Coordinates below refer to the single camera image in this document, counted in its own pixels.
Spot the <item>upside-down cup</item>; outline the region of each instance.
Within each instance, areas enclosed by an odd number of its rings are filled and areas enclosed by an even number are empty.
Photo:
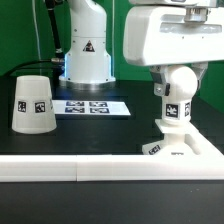
[[[12,129],[24,134],[41,134],[56,128],[49,78],[17,78]]]

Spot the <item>printed marker sheet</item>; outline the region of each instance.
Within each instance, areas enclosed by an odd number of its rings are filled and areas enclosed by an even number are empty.
[[[130,116],[124,102],[53,100],[55,114]]]

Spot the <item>black table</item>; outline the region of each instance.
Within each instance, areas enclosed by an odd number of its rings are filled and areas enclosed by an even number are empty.
[[[1,155],[141,154],[141,145],[163,138],[154,124],[161,99],[151,82],[120,81],[92,93],[53,88],[54,99],[125,101],[132,115],[57,115],[55,131],[23,135],[11,130],[15,78],[0,80]],[[192,123],[224,151],[222,113],[195,97]],[[223,209],[224,181],[0,184],[2,224],[223,224]]]

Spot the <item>green wall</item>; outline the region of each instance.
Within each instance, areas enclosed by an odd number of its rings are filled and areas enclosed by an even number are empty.
[[[36,37],[31,0],[1,0],[0,3],[0,74],[37,56]],[[112,0],[96,0],[108,15],[107,51],[112,54]],[[54,56],[54,46],[49,19],[43,0],[36,0],[37,20],[40,31],[42,58]],[[148,68],[128,65],[123,57],[123,32],[127,12],[131,8],[128,0],[115,0],[115,57],[114,74],[122,80],[151,80]],[[56,8],[59,33],[64,51],[70,48],[70,17],[68,4]],[[224,64],[213,62],[202,82],[199,95],[209,104],[224,112]]]

